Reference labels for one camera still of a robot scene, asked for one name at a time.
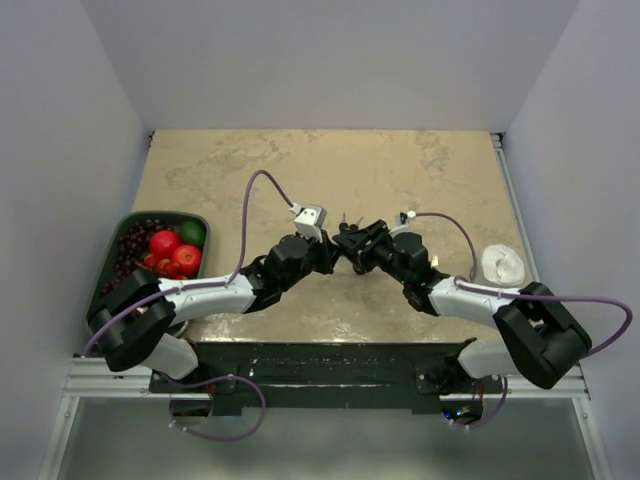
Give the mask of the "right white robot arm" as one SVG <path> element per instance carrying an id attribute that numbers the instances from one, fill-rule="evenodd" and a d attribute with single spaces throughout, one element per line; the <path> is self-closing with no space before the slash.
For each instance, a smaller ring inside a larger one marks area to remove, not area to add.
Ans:
<path id="1" fill-rule="evenodd" d="M 333 241 L 356 271 L 378 268 L 398 281 L 415 310 L 497 329 L 499 341 L 473 340 L 446 367 L 456 392 L 469 392 L 489 375 L 521 375 L 551 389 L 592 348 L 586 330 L 541 283 L 500 290 L 464 282 L 432 266 L 419 234 L 396 233 L 383 221 L 341 227 Z"/>

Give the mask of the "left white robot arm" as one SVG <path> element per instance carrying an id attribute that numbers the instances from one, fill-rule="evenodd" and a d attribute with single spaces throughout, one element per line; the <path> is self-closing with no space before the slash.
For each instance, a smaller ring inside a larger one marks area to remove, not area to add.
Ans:
<path id="1" fill-rule="evenodd" d="M 84 353 L 98 347 L 113 372 L 142 365 L 196 392 L 206 383 L 207 368 L 191 344 L 168 333 L 170 327 L 213 314 L 265 310 L 308 275 L 331 274 L 338 258 L 322 232 L 320 239 L 283 237 L 235 276 L 170 280 L 136 271 L 87 315 L 92 336 Z"/>

